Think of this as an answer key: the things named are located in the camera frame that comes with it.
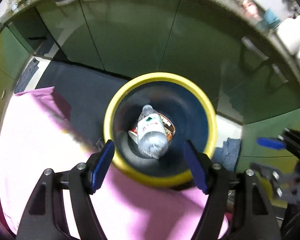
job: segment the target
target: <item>trash can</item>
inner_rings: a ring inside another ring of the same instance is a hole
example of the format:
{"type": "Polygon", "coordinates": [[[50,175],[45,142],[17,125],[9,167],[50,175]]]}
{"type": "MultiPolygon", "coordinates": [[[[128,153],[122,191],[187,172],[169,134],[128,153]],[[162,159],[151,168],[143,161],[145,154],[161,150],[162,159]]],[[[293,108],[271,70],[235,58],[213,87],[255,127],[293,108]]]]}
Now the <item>trash can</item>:
{"type": "Polygon", "coordinates": [[[212,158],[217,140],[215,111],[205,93],[188,79],[171,73],[145,74],[126,83],[110,101],[104,139],[114,141],[113,163],[132,179],[153,187],[178,186],[192,179],[182,152],[187,139],[212,158]],[[147,104],[176,129],[167,153],[159,160],[141,155],[128,135],[147,104]]]}

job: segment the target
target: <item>yellow object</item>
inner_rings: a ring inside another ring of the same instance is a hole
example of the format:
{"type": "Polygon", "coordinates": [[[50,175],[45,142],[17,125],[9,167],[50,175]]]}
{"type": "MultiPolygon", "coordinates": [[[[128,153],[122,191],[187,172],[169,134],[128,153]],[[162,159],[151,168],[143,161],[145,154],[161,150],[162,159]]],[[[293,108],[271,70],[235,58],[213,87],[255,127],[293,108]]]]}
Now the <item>yellow object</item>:
{"type": "MultiPolygon", "coordinates": [[[[217,141],[217,121],[216,121],[216,114],[213,109],[213,106],[210,100],[208,99],[208,97],[206,96],[206,94],[196,84],[194,84],[193,82],[191,82],[190,80],[184,77],[171,74],[171,73],[156,72],[156,73],[145,74],[137,78],[134,78],[133,80],[129,81],[119,89],[119,91],[114,95],[114,97],[110,101],[108,108],[106,110],[106,115],[104,118],[104,126],[103,126],[105,142],[109,139],[114,140],[113,119],[114,119],[115,112],[119,104],[123,100],[123,98],[138,86],[149,82],[155,82],[155,81],[167,81],[167,82],[178,84],[184,87],[185,89],[189,90],[201,103],[207,115],[208,133],[209,133],[207,144],[203,152],[206,155],[208,155],[209,158],[212,158],[215,149],[215,144],[217,141]]],[[[114,152],[114,158],[112,159],[112,161],[114,165],[117,168],[119,168],[122,172],[124,172],[126,175],[148,186],[173,187],[188,182],[192,179],[190,170],[186,170],[175,176],[163,177],[163,178],[145,175],[132,168],[129,164],[127,164],[125,160],[121,157],[117,149],[114,152]]]]}

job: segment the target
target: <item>pink surface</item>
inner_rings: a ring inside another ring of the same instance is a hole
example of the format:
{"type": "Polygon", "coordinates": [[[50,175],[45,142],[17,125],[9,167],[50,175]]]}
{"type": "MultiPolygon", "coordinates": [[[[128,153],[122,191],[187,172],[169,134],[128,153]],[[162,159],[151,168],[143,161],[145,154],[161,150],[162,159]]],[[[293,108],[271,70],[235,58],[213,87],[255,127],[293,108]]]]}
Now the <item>pink surface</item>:
{"type": "MultiPolygon", "coordinates": [[[[70,170],[93,151],[72,131],[70,110],[54,88],[20,93],[9,103],[0,135],[0,198],[14,233],[42,172],[70,170]]],[[[90,197],[108,240],[189,240],[207,201],[197,188],[176,192],[145,187],[113,165],[90,197]]],[[[64,202],[70,234],[79,238],[67,190],[64,202]]],[[[224,218],[220,236],[227,227],[224,218]]]]}

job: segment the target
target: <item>dark floor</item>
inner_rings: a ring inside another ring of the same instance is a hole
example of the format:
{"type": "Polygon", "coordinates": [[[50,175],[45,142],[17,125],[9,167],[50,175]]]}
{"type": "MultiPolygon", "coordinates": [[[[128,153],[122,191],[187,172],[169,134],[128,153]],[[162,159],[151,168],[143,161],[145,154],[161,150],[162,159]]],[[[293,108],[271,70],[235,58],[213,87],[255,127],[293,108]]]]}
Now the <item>dark floor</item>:
{"type": "Polygon", "coordinates": [[[72,127],[85,139],[103,140],[103,118],[111,98],[127,80],[96,70],[52,61],[38,88],[55,87],[71,105],[72,127]]]}

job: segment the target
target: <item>bottle label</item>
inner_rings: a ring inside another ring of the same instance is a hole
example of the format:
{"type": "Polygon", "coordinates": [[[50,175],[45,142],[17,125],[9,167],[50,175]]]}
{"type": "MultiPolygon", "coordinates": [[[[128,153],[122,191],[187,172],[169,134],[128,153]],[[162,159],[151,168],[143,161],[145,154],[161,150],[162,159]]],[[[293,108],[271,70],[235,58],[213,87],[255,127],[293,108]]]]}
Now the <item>bottle label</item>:
{"type": "Polygon", "coordinates": [[[138,122],[138,139],[149,132],[162,132],[166,134],[162,125],[161,117],[158,114],[150,114],[138,122]]]}

